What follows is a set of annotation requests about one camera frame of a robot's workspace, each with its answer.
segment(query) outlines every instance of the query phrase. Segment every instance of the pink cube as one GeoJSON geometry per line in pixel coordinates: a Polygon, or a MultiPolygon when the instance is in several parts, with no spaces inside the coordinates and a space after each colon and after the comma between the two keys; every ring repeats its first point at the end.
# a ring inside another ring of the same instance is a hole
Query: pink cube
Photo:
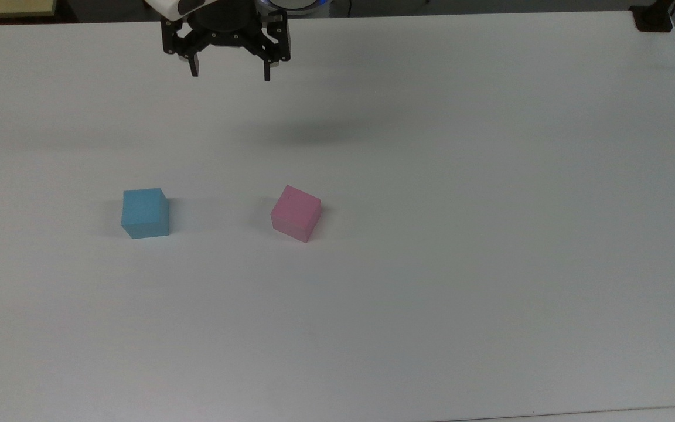
{"type": "Polygon", "coordinates": [[[306,192],[286,186],[272,209],[272,228],[304,243],[322,215],[322,201],[306,192]]]}

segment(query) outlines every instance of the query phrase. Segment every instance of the blue cube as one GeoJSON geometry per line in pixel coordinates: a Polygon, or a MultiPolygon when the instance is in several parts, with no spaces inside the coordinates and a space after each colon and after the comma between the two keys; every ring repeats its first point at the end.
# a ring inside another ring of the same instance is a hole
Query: blue cube
{"type": "Polygon", "coordinates": [[[160,188],[124,190],[121,227],[132,239],[168,236],[168,200],[160,188]]]}

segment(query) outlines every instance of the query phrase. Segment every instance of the foam block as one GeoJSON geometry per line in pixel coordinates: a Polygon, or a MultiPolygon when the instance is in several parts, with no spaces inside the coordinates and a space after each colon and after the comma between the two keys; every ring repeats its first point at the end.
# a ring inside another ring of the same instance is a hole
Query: foam block
{"type": "Polygon", "coordinates": [[[168,236],[168,200],[160,188],[124,190],[121,227],[132,239],[168,236]]]}
{"type": "Polygon", "coordinates": [[[272,228],[304,243],[322,215],[322,201],[306,192],[286,186],[272,209],[272,228]]]}

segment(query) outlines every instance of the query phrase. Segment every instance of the table surface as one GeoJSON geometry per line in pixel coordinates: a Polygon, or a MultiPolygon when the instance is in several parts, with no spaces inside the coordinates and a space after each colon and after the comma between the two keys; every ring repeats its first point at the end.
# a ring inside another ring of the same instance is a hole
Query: table surface
{"type": "Polygon", "coordinates": [[[0,17],[52,16],[56,0],[0,0],[0,17]]]}
{"type": "Polygon", "coordinates": [[[0,422],[675,406],[675,32],[313,19],[293,59],[0,27],[0,422]],[[313,240],[271,229],[286,184],[313,240]],[[131,240],[160,187],[171,236],[131,240]]]}

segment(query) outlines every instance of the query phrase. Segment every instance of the yellow object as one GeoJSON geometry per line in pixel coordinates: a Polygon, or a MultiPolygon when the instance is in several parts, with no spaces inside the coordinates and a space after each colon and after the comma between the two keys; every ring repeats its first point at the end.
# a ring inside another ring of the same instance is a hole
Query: yellow object
{"type": "Polygon", "coordinates": [[[0,0],[0,17],[53,16],[56,0],[0,0]]]}

